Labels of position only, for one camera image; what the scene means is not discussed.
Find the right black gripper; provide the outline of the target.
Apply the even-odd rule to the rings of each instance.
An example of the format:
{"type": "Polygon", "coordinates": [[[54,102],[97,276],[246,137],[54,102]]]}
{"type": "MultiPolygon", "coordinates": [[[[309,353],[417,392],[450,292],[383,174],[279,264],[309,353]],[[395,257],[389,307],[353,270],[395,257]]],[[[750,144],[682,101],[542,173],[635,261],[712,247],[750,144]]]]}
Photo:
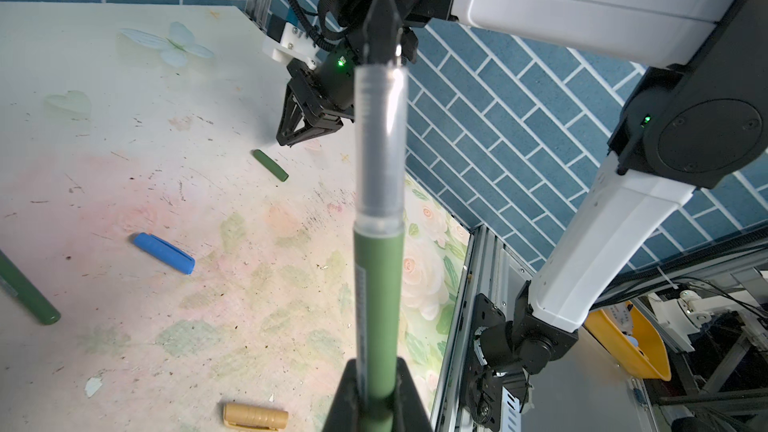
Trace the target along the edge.
{"type": "Polygon", "coordinates": [[[354,69],[357,54],[346,41],[337,45],[315,70],[292,60],[276,140],[281,146],[337,132],[354,120],[354,69]]]}

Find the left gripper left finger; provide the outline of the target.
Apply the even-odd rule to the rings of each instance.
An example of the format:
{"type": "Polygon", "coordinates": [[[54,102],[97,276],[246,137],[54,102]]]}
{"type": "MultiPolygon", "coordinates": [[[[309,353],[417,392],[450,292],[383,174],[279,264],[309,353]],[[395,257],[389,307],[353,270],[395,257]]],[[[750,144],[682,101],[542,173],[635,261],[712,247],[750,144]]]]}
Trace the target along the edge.
{"type": "Polygon", "coordinates": [[[322,427],[323,432],[359,432],[362,430],[361,399],[358,391],[357,360],[346,363],[330,409],[322,427]]]}

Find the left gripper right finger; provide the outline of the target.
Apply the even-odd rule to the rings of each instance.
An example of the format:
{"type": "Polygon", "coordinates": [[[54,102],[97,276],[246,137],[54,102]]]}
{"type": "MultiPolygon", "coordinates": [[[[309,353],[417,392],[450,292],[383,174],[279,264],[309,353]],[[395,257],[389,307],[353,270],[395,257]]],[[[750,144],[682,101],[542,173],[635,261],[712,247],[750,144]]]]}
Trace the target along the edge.
{"type": "Polygon", "coordinates": [[[423,406],[406,361],[398,357],[393,394],[394,432],[432,432],[429,416],[423,406]]]}

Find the green pen cap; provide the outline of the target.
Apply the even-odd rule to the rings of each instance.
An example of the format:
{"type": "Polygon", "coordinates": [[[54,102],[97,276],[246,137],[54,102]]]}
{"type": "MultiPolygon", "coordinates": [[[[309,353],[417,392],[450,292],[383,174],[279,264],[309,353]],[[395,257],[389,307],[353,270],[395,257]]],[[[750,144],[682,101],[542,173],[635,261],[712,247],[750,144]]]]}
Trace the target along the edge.
{"type": "Polygon", "coordinates": [[[289,178],[289,174],[268,154],[261,149],[254,149],[251,151],[253,158],[261,164],[267,171],[269,171],[280,182],[286,182],[289,178]]]}

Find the green pen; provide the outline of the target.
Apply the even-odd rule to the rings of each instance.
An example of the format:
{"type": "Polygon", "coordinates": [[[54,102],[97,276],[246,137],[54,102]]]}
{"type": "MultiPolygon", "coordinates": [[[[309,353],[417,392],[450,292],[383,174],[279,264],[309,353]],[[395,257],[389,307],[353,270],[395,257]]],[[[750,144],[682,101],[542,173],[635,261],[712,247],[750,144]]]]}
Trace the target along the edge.
{"type": "Polygon", "coordinates": [[[56,307],[4,253],[1,253],[1,286],[41,324],[52,325],[60,320],[56,307]]]}
{"type": "Polygon", "coordinates": [[[394,424],[404,242],[408,85],[400,64],[402,20],[395,0],[372,0],[355,69],[355,286],[358,304],[359,430],[394,424]]]}

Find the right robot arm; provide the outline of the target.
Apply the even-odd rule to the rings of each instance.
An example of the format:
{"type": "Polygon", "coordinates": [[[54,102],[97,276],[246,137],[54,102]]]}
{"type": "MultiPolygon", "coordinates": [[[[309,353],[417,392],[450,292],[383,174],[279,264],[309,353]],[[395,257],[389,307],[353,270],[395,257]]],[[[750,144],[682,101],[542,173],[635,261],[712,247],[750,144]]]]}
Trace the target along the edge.
{"type": "Polygon", "coordinates": [[[326,59],[291,63],[283,145],[358,115],[401,22],[407,169],[536,273],[493,368],[539,371],[625,271],[767,222],[767,0],[287,1],[326,59]]]}

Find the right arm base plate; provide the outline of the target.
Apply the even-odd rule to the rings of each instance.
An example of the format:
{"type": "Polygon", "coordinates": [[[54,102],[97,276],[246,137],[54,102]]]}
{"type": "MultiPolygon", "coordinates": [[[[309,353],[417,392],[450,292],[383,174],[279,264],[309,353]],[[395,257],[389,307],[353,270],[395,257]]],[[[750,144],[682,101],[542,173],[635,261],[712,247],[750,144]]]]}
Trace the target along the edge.
{"type": "Polygon", "coordinates": [[[490,431],[502,426],[503,391],[528,398],[532,355],[523,341],[535,329],[524,289],[513,304],[513,318],[482,293],[475,296],[469,322],[469,338],[460,386],[460,406],[472,421],[490,431]]]}

